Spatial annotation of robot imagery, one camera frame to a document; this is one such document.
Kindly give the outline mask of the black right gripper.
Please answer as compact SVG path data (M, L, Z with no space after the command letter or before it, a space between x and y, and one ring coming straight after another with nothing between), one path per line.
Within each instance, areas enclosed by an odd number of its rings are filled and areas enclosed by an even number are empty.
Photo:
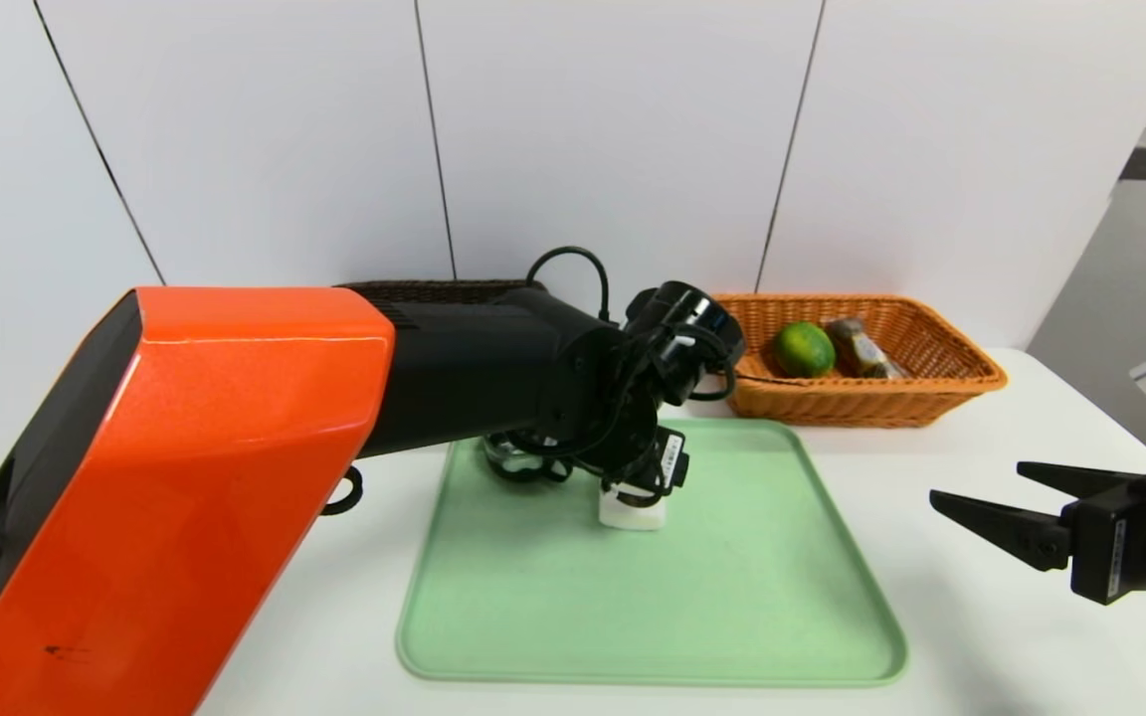
M932 490L931 508L1034 571L1063 571L1073 550L1070 589L1101 606L1146 591L1146 474L1019 461L1018 475L1070 495L1062 517Z

